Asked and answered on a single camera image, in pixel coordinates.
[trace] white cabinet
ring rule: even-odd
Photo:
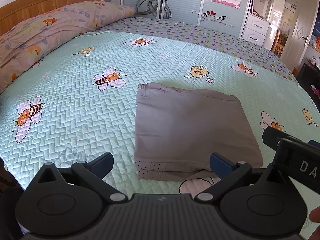
[[[269,22],[249,14],[242,38],[262,46],[269,26]]]
[[[264,39],[265,39],[265,36],[262,35],[261,33],[257,33],[257,32],[255,32],[253,30],[245,28],[242,38],[247,40],[247,41],[251,41],[251,42],[253,42],[255,44],[258,44],[258,45],[262,46],[263,42],[264,42]]]
[[[269,25],[269,22],[259,19],[258,17],[255,17],[251,14],[248,15],[248,22],[246,28],[261,33],[262,35],[266,35]]]

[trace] dark furniture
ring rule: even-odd
[[[320,70],[311,63],[305,63],[303,64],[297,76],[297,81],[311,97],[318,111],[320,112],[320,98],[311,89],[311,85],[314,85],[315,88],[320,89]]]

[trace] folded gray cloth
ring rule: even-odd
[[[134,159],[139,179],[212,177],[211,153],[262,166],[240,100],[214,90],[139,85]]]

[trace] floral pillowcase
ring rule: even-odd
[[[18,23],[0,36],[0,94],[34,63],[72,38],[134,14],[134,8],[128,6],[87,1]]]

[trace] bed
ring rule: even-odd
[[[68,5],[82,1],[99,0],[17,0],[0,8],[0,34],[60,7],[62,11],[54,13],[73,10]],[[186,78],[192,66],[206,68],[208,74]],[[99,83],[115,73],[113,82]],[[115,163],[104,181],[113,187],[129,196],[179,193],[181,182],[137,177],[135,95],[138,85],[148,82],[213,89],[238,97],[264,167],[274,156],[262,142],[268,126],[303,141],[320,141],[319,112],[291,72],[269,51],[214,30],[130,17],[81,33],[14,78],[0,95],[0,157],[26,188],[45,162],[69,167],[111,152]],[[19,134],[17,119],[32,106],[36,115],[28,118],[28,130]],[[318,195],[296,185],[309,211],[319,205]],[[303,236],[308,237],[314,228],[307,220]]]

